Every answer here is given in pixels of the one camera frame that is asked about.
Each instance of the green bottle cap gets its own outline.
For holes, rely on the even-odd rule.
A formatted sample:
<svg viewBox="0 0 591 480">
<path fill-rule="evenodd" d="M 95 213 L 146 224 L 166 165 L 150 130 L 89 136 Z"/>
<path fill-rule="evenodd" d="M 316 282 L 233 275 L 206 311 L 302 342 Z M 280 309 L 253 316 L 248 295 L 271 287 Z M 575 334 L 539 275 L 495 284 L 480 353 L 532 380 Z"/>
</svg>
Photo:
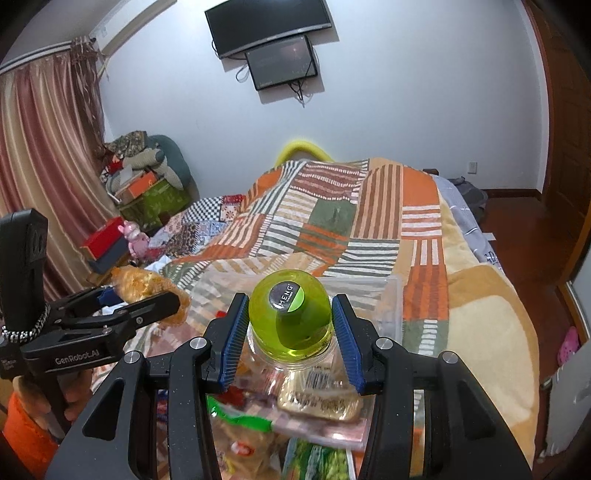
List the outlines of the green bottle cap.
<svg viewBox="0 0 591 480">
<path fill-rule="evenodd" d="M 280 270 L 261 280 L 248 305 L 257 345 L 273 360 L 292 364 L 325 349 L 332 311 L 322 283 L 302 270 Z"/>
</svg>

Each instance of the stuffed animal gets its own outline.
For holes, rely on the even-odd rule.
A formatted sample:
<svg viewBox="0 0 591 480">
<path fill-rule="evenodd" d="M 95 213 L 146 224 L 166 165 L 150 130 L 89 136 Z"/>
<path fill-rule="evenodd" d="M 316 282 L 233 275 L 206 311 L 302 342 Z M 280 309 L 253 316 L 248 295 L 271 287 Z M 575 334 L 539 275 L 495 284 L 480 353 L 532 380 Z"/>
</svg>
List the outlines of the stuffed animal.
<svg viewBox="0 0 591 480">
<path fill-rule="evenodd" d="M 148 251 L 148 244 L 150 238 L 139 229 L 139 225 L 135 222 L 123 222 L 123 225 L 118 227 L 125 239 L 129 242 L 129 253 L 136 260 L 144 260 Z"/>
</svg>

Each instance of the wall-mounted monitor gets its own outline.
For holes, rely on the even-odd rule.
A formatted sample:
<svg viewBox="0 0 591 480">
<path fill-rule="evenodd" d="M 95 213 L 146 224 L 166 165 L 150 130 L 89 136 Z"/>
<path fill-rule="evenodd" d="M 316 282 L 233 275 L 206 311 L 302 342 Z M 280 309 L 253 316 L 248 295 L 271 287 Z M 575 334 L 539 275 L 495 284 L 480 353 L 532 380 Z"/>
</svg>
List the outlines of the wall-mounted monitor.
<svg viewBox="0 0 591 480">
<path fill-rule="evenodd" d="M 332 26 L 323 0 L 228 0 L 205 15 L 220 58 Z"/>
<path fill-rule="evenodd" d="M 246 61 L 256 90 L 318 75 L 312 46 L 305 35 L 248 50 Z"/>
</svg>

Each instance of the gray cushion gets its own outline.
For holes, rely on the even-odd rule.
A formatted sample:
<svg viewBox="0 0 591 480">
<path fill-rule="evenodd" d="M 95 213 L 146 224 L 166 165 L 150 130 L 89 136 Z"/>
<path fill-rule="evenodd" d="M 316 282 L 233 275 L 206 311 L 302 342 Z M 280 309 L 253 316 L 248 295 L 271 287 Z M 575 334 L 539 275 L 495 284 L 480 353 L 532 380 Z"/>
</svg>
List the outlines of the gray cushion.
<svg viewBox="0 0 591 480">
<path fill-rule="evenodd" d="M 187 185 L 191 182 L 191 171 L 178 145 L 166 135 L 150 135 L 146 146 L 149 148 L 159 148 L 164 151 L 164 155 L 166 155 L 166 159 L 168 160 L 168 166 L 176 173 L 183 188 L 187 188 Z"/>
</svg>

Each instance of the human hand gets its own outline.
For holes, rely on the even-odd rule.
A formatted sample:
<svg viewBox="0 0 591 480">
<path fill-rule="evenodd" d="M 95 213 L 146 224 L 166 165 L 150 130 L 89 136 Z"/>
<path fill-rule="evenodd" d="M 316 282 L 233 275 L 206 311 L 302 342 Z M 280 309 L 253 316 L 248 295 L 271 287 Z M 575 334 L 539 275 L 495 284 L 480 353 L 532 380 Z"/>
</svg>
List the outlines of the human hand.
<svg viewBox="0 0 591 480">
<path fill-rule="evenodd" d="M 92 396 L 90 390 L 91 381 L 92 370 L 84 370 L 79 372 L 78 376 L 66 387 L 64 391 L 64 398 L 68 403 L 68 407 L 64 412 L 66 420 L 76 420 L 86 407 Z M 12 386 L 21 401 L 23 409 L 31 419 L 43 430 L 48 430 L 45 415 L 51 411 L 51 407 L 41 389 L 30 380 L 26 380 L 25 377 L 15 377 L 12 380 Z"/>
</svg>

